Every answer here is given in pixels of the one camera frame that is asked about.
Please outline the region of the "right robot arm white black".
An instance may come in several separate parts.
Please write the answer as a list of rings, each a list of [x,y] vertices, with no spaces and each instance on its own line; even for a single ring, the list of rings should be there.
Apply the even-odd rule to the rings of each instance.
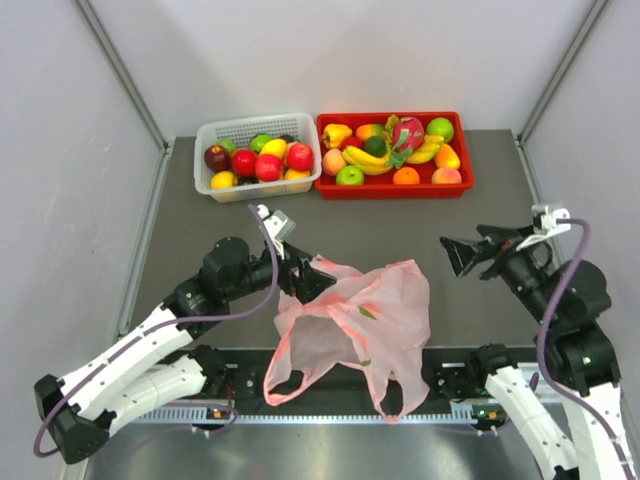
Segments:
[[[480,225],[478,241],[443,237],[440,243],[458,277],[482,263],[481,279],[501,279],[539,324],[535,338],[538,374],[562,399],[570,427],[557,425],[534,390],[535,379],[502,344],[469,352],[462,367],[440,369],[440,394],[462,402],[492,398],[504,419],[478,414],[477,432],[498,433],[513,425],[544,479],[635,479],[638,474],[620,414],[621,374],[611,340],[598,318],[611,306],[602,271],[584,260],[591,228],[581,219],[561,219],[551,233],[582,230],[572,259],[557,270],[538,263],[534,251],[548,244],[545,231]]]

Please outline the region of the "pink dragon fruit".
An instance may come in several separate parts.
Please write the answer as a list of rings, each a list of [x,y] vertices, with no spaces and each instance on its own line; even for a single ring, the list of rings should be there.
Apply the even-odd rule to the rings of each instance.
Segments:
[[[402,117],[391,132],[391,150],[387,164],[400,168],[424,143],[425,130],[419,119]]]

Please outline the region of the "dark green avocado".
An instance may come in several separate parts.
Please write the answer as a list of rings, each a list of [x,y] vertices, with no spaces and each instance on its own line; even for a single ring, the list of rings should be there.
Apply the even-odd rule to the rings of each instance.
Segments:
[[[382,158],[387,151],[386,141],[380,136],[371,136],[364,142],[364,151],[376,158]]]

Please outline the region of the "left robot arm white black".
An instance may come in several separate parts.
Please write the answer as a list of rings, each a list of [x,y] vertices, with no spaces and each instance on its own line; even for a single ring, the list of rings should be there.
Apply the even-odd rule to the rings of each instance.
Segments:
[[[66,375],[48,374],[34,386],[43,425],[68,465],[93,456],[135,417],[201,392],[216,396],[227,374],[215,351],[198,348],[154,374],[147,371],[221,322],[235,319],[231,302],[266,290],[307,304],[336,278],[316,269],[310,254],[289,243],[266,242],[251,255],[237,237],[219,240],[199,272],[180,283],[133,331],[86,365]]]

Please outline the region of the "pink plastic bag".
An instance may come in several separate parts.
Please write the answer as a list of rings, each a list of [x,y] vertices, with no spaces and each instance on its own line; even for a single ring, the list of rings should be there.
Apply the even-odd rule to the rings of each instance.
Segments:
[[[299,397],[336,365],[364,374],[375,411],[399,422],[427,398],[422,351],[431,336],[430,285],[414,260],[362,273],[317,256],[335,284],[304,304],[281,295],[280,335],[263,380],[271,407]]]

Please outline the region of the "yellow banana bunch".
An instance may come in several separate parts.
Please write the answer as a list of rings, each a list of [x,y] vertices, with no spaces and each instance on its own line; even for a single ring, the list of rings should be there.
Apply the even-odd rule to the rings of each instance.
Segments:
[[[383,125],[385,127],[385,132],[380,135],[380,137],[386,141],[387,145],[387,151],[384,157],[376,158],[367,154],[363,147],[358,149],[356,147],[349,146],[345,150],[342,150],[342,155],[345,161],[349,165],[360,168],[365,175],[379,176],[391,170],[400,169],[406,164],[421,165],[432,160],[444,142],[442,137],[427,135],[425,131],[424,143],[422,146],[411,154],[400,168],[392,167],[387,164],[391,150],[391,132],[394,125],[400,118],[402,117],[391,115]]]

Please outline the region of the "red pomegranate fruit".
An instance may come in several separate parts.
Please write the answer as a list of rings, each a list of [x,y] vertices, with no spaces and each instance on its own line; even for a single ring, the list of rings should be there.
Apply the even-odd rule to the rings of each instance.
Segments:
[[[340,149],[345,150],[349,146],[361,149],[363,147],[363,142],[357,136],[349,136],[341,142]]]

